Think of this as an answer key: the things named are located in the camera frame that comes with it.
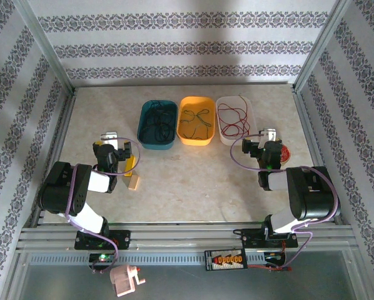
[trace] patterned wallpaper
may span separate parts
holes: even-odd
[[[353,1],[301,96],[374,282],[374,1]]]
[[[0,294],[68,95],[10,0],[0,0]]]
[[[86,86],[293,83],[335,0],[29,2],[73,84]]]

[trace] striped wallpaper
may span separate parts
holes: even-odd
[[[0,294],[67,98],[14,4],[0,0]]]
[[[29,2],[72,83],[86,86],[292,83],[335,0]]]
[[[374,1],[352,2],[301,96],[374,283]]]

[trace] beige tabletop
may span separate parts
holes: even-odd
[[[292,153],[285,167],[312,166],[300,119],[289,85],[232,86],[136,86],[83,87],[78,90],[61,161],[96,164],[92,143],[101,134],[137,141],[142,105],[148,100],[172,100],[179,104],[186,96],[243,95],[250,99],[258,129],[276,128],[278,137]],[[207,146],[186,146],[178,137],[167,151],[143,149],[136,172],[136,191],[119,178],[112,194],[88,192],[87,203],[109,222],[262,221],[288,205],[286,191],[266,192],[255,172],[238,167],[221,143],[218,128]],[[256,160],[236,149],[244,164]],[[124,163],[119,164],[119,171]],[[44,222],[64,222],[46,213]]]

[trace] plastic container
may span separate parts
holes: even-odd
[[[251,104],[251,101],[249,99],[247,99],[245,97],[243,97],[243,99],[242,99],[240,96],[221,97],[216,101],[216,115],[217,115],[217,118],[218,118],[220,140],[223,144],[225,144],[227,146],[231,146],[236,139],[242,137],[242,132],[240,131],[241,134],[239,134],[237,136],[225,136],[225,135],[222,134],[222,130],[226,127],[225,123],[233,124],[233,123],[238,122],[240,120],[240,117],[239,117],[239,115],[236,111],[232,111],[232,110],[219,111],[218,110],[219,105],[222,104],[222,103],[226,104],[226,105],[229,105],[229,107],[231,107],[231,108],[237,108],[237,109],[240,108],[240,109],[246,111],[246,113],[247,113],[247,123],[250,125],[249,134],[258,133],[258,128],[256,127],[256,121],[255,121],[255,117],[254,117],[254,110],[252,108],[252,104]],[[230,127],[227,130],[226,133],[237,134],[238,129],[235,128],[235,127]],[[255,140],[255,141],[258,140],[259,141],[259,138],[257,139],[255,137],[253,137],[252,140]]]
[[[169,100],[150,100],[141,108],[138,141],[150,150],[167,150],[176,137],[178,108]]]
[[[181,100],[177,135],[181,142],[206,146],[215,135],[216,107],[209,97],[185,97]]]

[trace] red cable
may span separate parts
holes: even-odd
[[[223,128],[222,128],[222,125],[220,124],[221,133],[224,136],[238,137],[239,135],[245,136],[245,135],[250,134],[250,127],[251,126],[250,126],[250,124],[248,124],[248,121],[247,121],[247,119],[248,119],[248,115],[247,115],[248,105],[247,105],[247,102],[245,101],[245,99],[243,97],[240,96],[240,98],[242,98],[242,100],[245,103],[245,111],[242,108],[233,108],[233,107],[230,107],[229,105],[227,105],[225,103],[221,103],[218,106],[218,117],[219,117],[219,121],[221,123],[225,124],[225,126]],[[225,122],[220,117],[220,114],[219,114],[220,111],[234,111],[234,112],[236,112],[238,114],[239,121],[234,122],[234,123],[227,123],[227,122]],[[237,133],[233,133],[233,134],[228,134],[227,130],[229,130],[230,128],[237,128],[238,132]]]

